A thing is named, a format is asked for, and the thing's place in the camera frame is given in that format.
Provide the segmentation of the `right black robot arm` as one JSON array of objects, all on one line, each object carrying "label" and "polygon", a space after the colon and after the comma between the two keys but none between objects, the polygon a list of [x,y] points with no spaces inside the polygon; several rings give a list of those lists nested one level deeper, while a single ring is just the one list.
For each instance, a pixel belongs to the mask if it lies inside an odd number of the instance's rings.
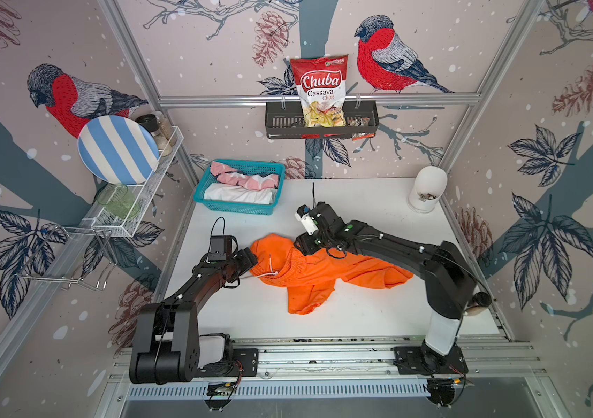
[{"label": "right black robot arm", "polygon": [[477,287],[458,247],[446,240],[432,245],[401,239],[355,219],[346,222],[323,201],[312,208],[299,207],[296,219],[305,232],[297,237],[295,247],[304,255],[323,249],[329,256],[337,251],[343,257],[372,257],[423,280],[432,316],[420,355],[430,370],[444,365]]}]

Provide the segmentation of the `pink patterned garment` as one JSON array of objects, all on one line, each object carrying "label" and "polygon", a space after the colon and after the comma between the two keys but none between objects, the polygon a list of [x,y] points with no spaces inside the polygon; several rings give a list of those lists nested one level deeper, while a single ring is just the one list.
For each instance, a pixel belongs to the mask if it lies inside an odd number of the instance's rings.
[{"label": "pink patterned garment", "polygon": [[247,175],[229,165],[219,162],[213,162],[211,164],[210,172],[218,183],[228,186],[240,186],[247,190],[262,191],[277,189],[279,186],[279,176],[277,174],[268,174],[265,176],[259,174]]}]

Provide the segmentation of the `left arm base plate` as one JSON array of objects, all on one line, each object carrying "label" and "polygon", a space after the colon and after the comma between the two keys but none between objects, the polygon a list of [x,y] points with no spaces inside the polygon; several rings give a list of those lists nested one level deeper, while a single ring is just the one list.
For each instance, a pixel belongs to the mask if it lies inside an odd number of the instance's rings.
[{"label": "left arm base plate", "polygon": [[256,348],[235,348],[232,355],[219,362],[210,363],[197,371],[196,377],[255,377],[259,364]]}]

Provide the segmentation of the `white shorts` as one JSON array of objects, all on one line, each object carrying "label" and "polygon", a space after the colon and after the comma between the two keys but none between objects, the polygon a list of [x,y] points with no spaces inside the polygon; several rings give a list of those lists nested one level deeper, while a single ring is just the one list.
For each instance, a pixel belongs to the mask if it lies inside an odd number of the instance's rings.
[{"label": "white shorts", "polygon": [[276,190],[249,190],[241,186],[231,186],[214,183],[204,192],[204,200],[225,201],[232,203],[272,205],[275,201]]}]

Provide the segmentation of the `orange garment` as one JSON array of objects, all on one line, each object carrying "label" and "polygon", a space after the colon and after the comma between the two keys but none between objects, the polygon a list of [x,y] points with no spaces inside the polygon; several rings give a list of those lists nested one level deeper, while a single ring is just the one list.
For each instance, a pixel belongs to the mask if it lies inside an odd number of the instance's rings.
[{"label": "orange garment", "polygon": [[391,289],[408,282],[413,273],[372,257],[348,254],[343,259],[324,249],[302,254],[285,237],[270,234],[250,247],[257,264],[250,273],[263,283],[287,290],[288,312],[308,315],[324,304],[341,280],[369,289]]}]

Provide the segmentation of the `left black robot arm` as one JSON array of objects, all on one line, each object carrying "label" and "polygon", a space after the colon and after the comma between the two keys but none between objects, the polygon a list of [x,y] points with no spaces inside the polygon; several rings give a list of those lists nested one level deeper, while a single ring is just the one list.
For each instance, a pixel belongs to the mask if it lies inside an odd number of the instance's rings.
[{"label": "left black robot arm", "polygon": [[217,291],[234,288],[257,264],[249,248],[230,235],[210,238],[192,277],[174,294],[144,306],[137,316],[129,378],[133,384],[190,382],[199,369],[198,313]]}]

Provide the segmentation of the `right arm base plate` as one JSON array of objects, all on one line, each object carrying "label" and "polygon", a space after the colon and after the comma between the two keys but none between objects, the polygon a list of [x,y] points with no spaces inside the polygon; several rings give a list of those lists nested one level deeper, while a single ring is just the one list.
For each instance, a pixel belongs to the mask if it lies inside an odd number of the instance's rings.
[{"label": "right arm base plate", "polygon": [[469,369],[460,347],[455,344],[448,355],[440,355],[425,344],[393,348],[393,364],[402,376],[434,376],[434,374],[468,374]]}]

